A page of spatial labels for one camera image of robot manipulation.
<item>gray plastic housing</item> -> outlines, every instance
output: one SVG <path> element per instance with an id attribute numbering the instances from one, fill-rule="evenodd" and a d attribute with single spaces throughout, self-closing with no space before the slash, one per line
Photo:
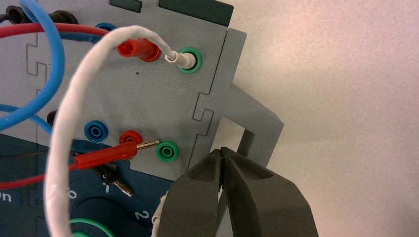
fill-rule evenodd
<path id="1" fill-rule="evenodd" d="M 133 170 L 175 180 L 210 152 L 220 118 L 225 116 L 245 128 L 238 152 L 266 166 L 283 123 L 278 117 L 232 83 L 246 33 L 160 8 L 158 0 L 142 1 L 141 13 L 109 5 L 103 0 L 39 0 L 47 12 L 65 10 L 79 24 L 109 22 L 117 27 L 141 25 L 157 32 L 173 50 L 199 50 L 203 65 L 185 74 L 163 56 L 146 63 L 110 53 L 102 71 L 84 96 L 83 114 L 75 139 L 85 139 L 84 125 L 91 120 L 106 124 L 102 142 L 114 146 L 126 130 L 136 130 L 144 140 L 171 140 L 179 148 L 176 161 L 160 161 L 154 149 L 140 151 L 130 162 Z M 0 9 L 14 0 L 0 3 Z M 38 112 L 46 119 L 56 110 L 78 63 L 91 43 L 64 41 L 66 69 L 53 99 Z M 49 47 L 43 33 L 2 39 L 0 103 L 21 107 L 42 89 L 51 70 Z M 49 136 L 30 121 L 1 132 L 48 145 Z"/>

